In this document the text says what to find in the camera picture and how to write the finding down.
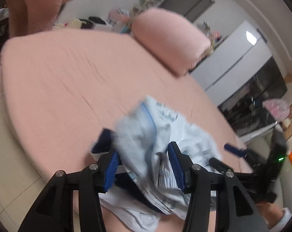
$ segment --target pink pillow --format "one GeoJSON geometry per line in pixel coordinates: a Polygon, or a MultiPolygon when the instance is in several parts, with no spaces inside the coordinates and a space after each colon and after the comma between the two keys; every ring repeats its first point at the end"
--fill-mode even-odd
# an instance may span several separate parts
{"type": "Polygon", "coordinates": [[[195,67],[210,40],[183,16],[165,9],[151,8],[137,16],[134,37],[177,75],[195,67]]]}

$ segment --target closet door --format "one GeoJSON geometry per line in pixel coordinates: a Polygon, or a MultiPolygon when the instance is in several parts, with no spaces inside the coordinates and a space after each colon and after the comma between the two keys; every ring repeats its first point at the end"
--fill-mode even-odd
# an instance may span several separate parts
{"type": "Polygon", "coordinates": [[[176,12],[194,22],[212,4],[212,0],[163,0],[158,7],[176,12]]]}

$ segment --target metal screw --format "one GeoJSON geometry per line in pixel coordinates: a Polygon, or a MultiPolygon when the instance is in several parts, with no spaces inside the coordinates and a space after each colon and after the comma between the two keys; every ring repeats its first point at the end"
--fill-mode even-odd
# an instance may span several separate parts
{"type": "Polygon", "coordinates": [[[234,173],[231,172],[231,171],[227,171],[227,172],[225,173],[225,175],[226,175],[227,177],[229,177],[229,178],[233,178],[234,173]]]}
{"type": "Polygon", "coordinates": [[[200,170],[201,169],[201,166],[199,164],[193,164],[192,165],[192,169],[193,170],[200,170]]]}
{"type": "Polygon", "coordinates": [[[56,171],[56,176],[57,177],[61,177],[63,175],[64,175],[64,171],[62,171],[62,170],[56,171]]]}
{"type": "Polygon", "coordinates": [[[91,170],[97,170],[97,169],[98,169],[98,165],[97,165],[97,164],[91,164],[91,165],[89,166],[89,168],[90,168],[91,170]]]}

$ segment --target blue handle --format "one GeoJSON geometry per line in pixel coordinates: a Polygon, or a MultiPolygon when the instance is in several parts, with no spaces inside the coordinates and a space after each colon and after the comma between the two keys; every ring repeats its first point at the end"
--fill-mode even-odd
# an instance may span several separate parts
{"type": "Polygon", "coordinates": [[[235,154],[238,157],[245,157],[246,156],[246,152],[242,149],[238,149],[234,146],[232,146],[231,144],[227,143],[224,145],[224,149],[230,153],[235,154]]]}

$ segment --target pink bed sheet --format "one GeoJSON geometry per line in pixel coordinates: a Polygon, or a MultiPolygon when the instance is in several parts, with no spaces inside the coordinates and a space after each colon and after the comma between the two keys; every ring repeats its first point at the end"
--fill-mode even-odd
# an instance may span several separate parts
{"type": "MultiPolygon", "coordinates": [[[[239,160],[223,151],[238,138],[201,87],[189,75],[172,76],[128,35],[66,29],[12,38],[2,50],[0,82],[15,135],[46,181],[94,162],[89,147],[102,128],[113,129],[145,95],[209,132],[224,162],[240,171],[239,160]]],[[[103,213],[110,231],[128,230],[103,213]]],[[[164,217],[158,230],[181,231],[182,224],[164,217]]]]}

